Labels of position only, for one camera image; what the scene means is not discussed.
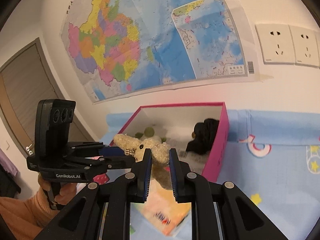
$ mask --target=metal screw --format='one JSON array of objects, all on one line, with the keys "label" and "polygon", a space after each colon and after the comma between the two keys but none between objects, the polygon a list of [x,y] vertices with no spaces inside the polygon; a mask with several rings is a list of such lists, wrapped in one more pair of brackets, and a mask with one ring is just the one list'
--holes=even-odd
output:
[{"label": "metal screw", "polygon": [[194,172],[189,172],[189,173],[187,174],[187,177],[188,177],[189,179],[195,179],[195,178],[197,177],[197,174],[195,174]]},{"label": "metal screw", "polygon": [[135,174],[132,173],[132,172],[128,172],[128,173],[125,175],[125,177],[126,177],[127,179],[133,179],[134,176],[135,176]]},{"label": "metal screw", "polygon": [[97,183],[95,183],[95,182],[91,182],[88,184],[89,189],[95,189],[96,187],[97,187]]},{"label": "metal screw", "polygon": [[226,188],[233,188],[233,187],[235,186],[235,184],[233,184],[231,181],[227,181],[227,182],[224,184],[224,186],[225,186]]}]

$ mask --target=finger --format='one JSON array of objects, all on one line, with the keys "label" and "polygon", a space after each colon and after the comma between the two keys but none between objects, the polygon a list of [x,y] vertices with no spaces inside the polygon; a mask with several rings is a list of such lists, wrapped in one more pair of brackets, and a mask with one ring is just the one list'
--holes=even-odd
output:
[{"label": "finger", "polygon": [[65,195],[68,195],[69,193],[73,192],[74,190],[76,190],[77,184],[78,183],[68,183],[68,184],[63,185],[60,189],[60,195],[65,196]]},{"label": "finger", "polygon": [[44,189],[45,191],[50,191],[50,182],[44,180],[40,174],[38,175],[38,183],[42,189]]},{"label": "finger", "polygon": [[74,191],[70,192],[68,195],[61,196],[57,195],[54,200],[61,205],[67,205],[71,199],[76,195],[77,190],[75,189]]}]

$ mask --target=sweater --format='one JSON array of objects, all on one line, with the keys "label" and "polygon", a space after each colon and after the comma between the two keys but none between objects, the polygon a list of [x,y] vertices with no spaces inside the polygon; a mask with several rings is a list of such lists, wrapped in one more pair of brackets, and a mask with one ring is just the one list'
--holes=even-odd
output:
[{"label": "sweater", "polygon": [[57,213],[50,209],[42,188],[26,201],[0,197],[0,215],[17,240],[33,240]]}]

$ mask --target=handle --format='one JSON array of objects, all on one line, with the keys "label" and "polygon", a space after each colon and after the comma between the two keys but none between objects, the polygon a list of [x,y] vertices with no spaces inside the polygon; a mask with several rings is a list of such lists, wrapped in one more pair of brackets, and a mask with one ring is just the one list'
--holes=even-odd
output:
[{"label": "handle", "polygon": [[58,204],[54,201],[54,198],[56,195],[59,195],[61,184],[59,182],[50,182],[51,189],[50,191],[45,191],[44,193],[47,196],[47,200],[49,203],[49,206],[52,210],[61,210],[63,209],[64,205]]}]

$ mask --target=purple cloth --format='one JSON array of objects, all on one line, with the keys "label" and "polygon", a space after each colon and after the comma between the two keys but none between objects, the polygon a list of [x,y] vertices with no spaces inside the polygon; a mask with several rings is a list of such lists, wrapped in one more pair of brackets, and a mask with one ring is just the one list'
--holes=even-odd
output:
[{"label": "purple cloth", "polygon": [[7,155],[0,149],[0,164],[4,170],[10,173],[12,176],[16,176],[18,173],[17,167],[9,160]]}]

